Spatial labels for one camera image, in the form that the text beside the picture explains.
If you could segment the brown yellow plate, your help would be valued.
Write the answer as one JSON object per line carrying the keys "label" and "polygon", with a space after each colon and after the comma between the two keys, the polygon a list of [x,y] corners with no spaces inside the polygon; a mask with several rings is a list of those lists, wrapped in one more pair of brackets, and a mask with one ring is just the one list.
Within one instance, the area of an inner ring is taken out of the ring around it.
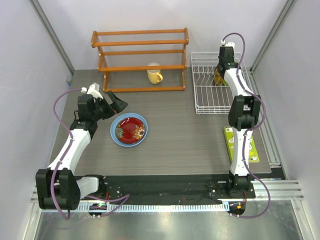
{"label": "brown yellow plate", "polygon": [[216,86],[220,86],[224,82],[224,70],[222,67],[217,66],[214,70],[213,81]]}

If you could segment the blue plate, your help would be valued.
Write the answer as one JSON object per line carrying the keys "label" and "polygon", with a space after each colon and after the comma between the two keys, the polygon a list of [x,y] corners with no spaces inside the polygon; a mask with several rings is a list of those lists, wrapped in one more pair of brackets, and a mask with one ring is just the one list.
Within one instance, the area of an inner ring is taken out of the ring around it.
{"label": "blue plate", "polygon": [[115,136],[115,132],[114,132],[114,131],[115,131],[115,128],[116,128],[117,122],[120,121],[121,119],[127,118],[127,117],[136,117],[136,118],[142,120],[142,121],[145,123],[145,125],[146,125],[146,134],[145,134],[145,137],[143,138],[143,140],[146,138],[146,136],[147,136],[147,134],[148,134],[148,129],[149,129],[149,128],[148,128],[148,124],[147,124],[147,121],[145,120],[145,118],[142,117],[140,114],[137,114],[137,113],[124,113],[124,114],[118,116],[118,117],[112,122],[112,124],[111,124],[111,126],[110,126],[110,135],[111,135],[112,140],[113,140],[116,144],[118,144],[119,146],[121,146],[121,147],[130,148],[130,147],[135,147],[135,146],[139,145],[140,143],[142,143],[143,140],[142,140],[141,142],[139,142],[139,143],[134,144],[134,145],[123,144],[123,143],[120,143],[118,140],[116,140],[116,136]]}

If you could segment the red floral plate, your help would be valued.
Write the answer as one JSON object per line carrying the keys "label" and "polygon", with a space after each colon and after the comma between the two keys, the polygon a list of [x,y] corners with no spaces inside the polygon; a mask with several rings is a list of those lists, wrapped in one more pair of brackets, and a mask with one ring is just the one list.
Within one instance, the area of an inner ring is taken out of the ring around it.
{"label": "red floral plate", "polygon": [[137,117],[125,117],[116,123],[114,133],[121,144],[135,145],[144,139],[147,126]]}

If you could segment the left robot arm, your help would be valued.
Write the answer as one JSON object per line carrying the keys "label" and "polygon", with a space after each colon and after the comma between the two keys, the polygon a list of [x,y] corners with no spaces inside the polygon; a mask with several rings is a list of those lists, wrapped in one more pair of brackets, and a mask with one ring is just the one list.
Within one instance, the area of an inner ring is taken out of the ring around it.
{"label": "left robot arm", "polygon": [[98,90],[81,89],[77,98],[75,119],[66,130],[68,138],[56,159],[35,175],[39,207],[43,210],[75,210],[80,200],[88,195],[100,200],[107,192],[101,175],[74,176],[77,164],[85,148],[98,129],[98,121],[106,120],[122,112],[128,103],[116,97],[112,91],[108,103]]}

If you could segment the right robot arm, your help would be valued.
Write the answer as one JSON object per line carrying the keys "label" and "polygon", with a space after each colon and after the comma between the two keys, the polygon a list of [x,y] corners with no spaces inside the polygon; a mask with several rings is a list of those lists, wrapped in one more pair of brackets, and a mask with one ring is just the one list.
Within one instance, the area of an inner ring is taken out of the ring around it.
{"label": "right robot arm", "polygon": [[235,61],[235,44],[228,42],[219,48],[215,74],[230,87],[233,101],[228,113],[228,123],[233,131],[233,158],[225,185],[232,198],[241,198],[250,190],[252,177],[249,173],[251,130],[258,123],[261,103],[250,91]]}

